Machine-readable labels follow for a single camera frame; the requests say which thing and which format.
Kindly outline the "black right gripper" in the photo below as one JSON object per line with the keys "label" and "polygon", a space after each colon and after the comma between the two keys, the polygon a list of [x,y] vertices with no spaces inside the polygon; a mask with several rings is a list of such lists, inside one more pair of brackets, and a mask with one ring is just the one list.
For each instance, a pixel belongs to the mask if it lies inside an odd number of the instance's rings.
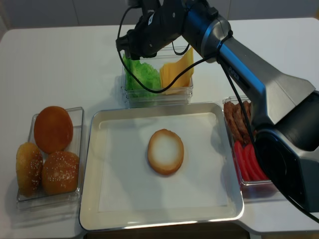
{"label": "black right gripper", "polygon": [[187,15],[185,0],[128,0],[127,10],[140,8],[142,16],[134,29],[118,37],[116,48],[133,60],[153,58],[182,35]]}

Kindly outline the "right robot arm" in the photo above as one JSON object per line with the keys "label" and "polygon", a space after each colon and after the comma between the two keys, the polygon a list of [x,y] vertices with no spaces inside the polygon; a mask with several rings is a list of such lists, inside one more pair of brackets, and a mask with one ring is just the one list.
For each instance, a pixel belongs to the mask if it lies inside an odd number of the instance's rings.
{"label": "right robot arm", "polygon": [[231,85],[252,103],[248,133],[268,178],[294,206],[319,210],[319,93],[282,73],[232,35],[229,22],[205,0],[137,0],[143,15],[118,36],[116,48],[138,60],[182,36],[206,62],[218,62]]}

